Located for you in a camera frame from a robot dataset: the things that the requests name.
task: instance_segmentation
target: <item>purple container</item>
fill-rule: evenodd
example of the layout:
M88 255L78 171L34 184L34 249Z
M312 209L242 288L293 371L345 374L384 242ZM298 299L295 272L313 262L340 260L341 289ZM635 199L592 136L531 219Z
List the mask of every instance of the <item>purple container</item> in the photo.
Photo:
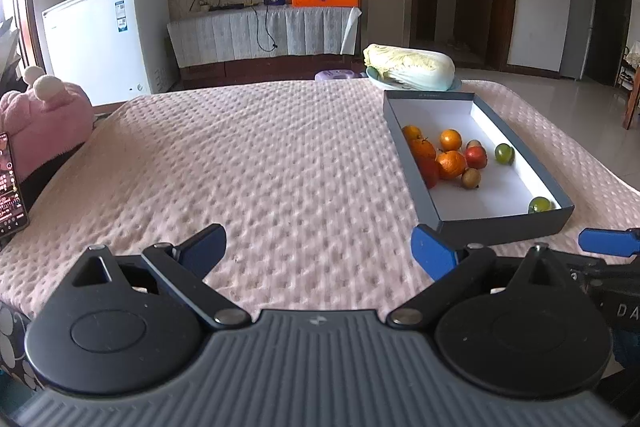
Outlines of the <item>purple container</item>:
M359 77L359 74L353 73L351 70L325 70L316 73L316 80L345 80Z

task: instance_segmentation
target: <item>tiled floor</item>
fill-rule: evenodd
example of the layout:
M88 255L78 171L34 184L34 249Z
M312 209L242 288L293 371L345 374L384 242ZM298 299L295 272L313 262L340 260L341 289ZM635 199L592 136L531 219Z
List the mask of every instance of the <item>tiled floor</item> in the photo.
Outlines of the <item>tiled floor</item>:
M411 47L444 53L449 55L456 64L467 64L470 68L475 64L484 64L484 59L472 52L466 44L441 44L440 42L416 40L412 42Z
M574 82L497 71L456 70L460 78L500 82L640 190L640 123L622 127L626 96L596 82Z

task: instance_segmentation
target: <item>wooden chair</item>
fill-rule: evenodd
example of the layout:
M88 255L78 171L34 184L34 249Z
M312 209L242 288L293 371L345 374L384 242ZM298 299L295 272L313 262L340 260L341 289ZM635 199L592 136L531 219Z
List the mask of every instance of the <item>wooden chair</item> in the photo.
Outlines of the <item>wooden chair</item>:
M636 68L636 76L634 76L634 87L629 95L629 101L626 104L625 121L623 126L625 129L631 127L631 121L634 119L636 113L636 107L638 107L638 100L640 100L640 67Z

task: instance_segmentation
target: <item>stuffed animal ear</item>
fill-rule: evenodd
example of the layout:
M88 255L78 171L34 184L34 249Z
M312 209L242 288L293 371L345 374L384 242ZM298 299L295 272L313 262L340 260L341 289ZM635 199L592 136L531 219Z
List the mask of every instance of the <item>stuffed animal ear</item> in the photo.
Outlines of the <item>stuffed animal ear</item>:
M44 74L45 73L42 68L39 68L38 66L29 66L24 70L22 79L24 80L24 83L27 84L27 86L33 87L33 83Z
M33 83L33 90L39 100L46 102L66 89L58 77L45 74Z

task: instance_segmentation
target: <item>orange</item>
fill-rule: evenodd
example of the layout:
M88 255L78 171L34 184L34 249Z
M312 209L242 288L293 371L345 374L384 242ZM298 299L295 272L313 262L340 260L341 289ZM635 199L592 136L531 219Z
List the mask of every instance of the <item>orange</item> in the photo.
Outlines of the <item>orange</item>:
M443 180L457 178L466 169L465 157L458 151L449 151L438 154L436 158L440 177Z
M443 151L457 151L462 147L462 136L454 129L442 131L440 135L440 145Z
M422 138L422 131L415 125L405 125L404 127L402 127L402 134L404 134L404 137L407 141Z
M426 138L418 138L415 140L411 140L409 142L409 149L411 149L411 154L414 155L415 159L418 158L431 158L432 160L436 159L436 150L431 145L431 142Z

